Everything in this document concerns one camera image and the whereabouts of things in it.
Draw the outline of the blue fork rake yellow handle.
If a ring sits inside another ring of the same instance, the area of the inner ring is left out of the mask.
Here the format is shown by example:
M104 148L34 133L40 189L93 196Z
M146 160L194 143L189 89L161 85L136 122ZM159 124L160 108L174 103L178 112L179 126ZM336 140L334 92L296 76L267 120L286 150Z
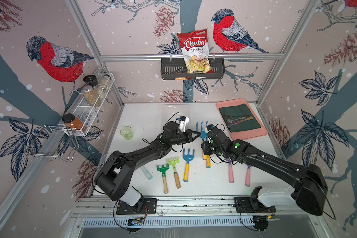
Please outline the blue fork rake yellow handle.
M189 178L189 163L190 161L192 161L194 159L194 154L195 154L195 150L194 149L183 149L183 159L186 161L186 165L185 165L185 171L184 171L184 177L183 177L183 181L184 182L188 182L188 178Z

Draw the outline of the lime green rake wooden handle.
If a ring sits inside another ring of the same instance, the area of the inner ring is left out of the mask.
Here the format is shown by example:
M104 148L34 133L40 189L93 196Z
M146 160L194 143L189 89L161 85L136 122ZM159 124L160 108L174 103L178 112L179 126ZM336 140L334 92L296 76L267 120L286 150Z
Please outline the lime green rake wooden handle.
M179 163L179 158L178 157L167 159L167 164L169 166L171 166L173 168L173 171L174 171L174 178L175 178L176 188L180 189L181 188L181 184L180 184L179 176L178 176L177 169L176 169L176 164L178 164L178 163Z

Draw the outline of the purple fork pink handle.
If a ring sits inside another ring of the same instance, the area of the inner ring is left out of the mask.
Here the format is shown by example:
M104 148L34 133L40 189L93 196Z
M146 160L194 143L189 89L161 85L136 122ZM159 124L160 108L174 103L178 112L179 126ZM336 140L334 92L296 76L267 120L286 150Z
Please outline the purple fork pink handle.
M228 163L229 183L234 183L234 172L233 172L232 160L226 159L226 162Z
M245 186L250 187L251 182L251 165L248 165L246 177L245 177Z

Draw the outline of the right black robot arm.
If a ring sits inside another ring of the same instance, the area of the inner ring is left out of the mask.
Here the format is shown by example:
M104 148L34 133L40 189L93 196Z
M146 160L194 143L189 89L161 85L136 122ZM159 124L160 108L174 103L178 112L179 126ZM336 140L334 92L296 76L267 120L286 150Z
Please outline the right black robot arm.
M246 164L281 179L294 188L291 197L299 208L311 215L323 215L328 186L317 165L306 167L291 163L265 153L246 141L232 141L214 125L207 126L207 138L201 146L204 154Z

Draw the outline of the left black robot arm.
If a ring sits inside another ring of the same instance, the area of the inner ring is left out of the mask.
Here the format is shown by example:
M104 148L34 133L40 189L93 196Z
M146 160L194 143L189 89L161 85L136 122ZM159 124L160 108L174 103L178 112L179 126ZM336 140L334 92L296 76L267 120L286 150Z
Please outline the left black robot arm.
M140 209L143 195L130 186L133 174L138 168L164 158L174 145L191 143L200 137L200 132L182 128L182 120L169 121L163 126L163 132L146 147L122 153L113 152L107 161L94 173L93 183L112 201L122 201L131 207Z

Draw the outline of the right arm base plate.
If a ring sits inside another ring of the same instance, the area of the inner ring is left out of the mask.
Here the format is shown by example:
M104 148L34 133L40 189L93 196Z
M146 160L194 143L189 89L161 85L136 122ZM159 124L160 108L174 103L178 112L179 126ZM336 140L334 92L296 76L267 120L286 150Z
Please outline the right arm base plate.
M234 207L237 213L276 213L276 207L267 207L258 200L258 193L262 186L254 188L251 195L234 197Z

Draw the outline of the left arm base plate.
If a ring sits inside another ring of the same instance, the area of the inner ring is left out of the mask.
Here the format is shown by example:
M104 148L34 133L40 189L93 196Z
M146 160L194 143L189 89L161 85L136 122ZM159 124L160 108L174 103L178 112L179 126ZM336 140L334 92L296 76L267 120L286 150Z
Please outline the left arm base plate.
M156 214L156 208L157 208L156 198L142 197L141 200L138 201L135 206L130 206L123 201L119 201L117 205L116 214L117 215Z

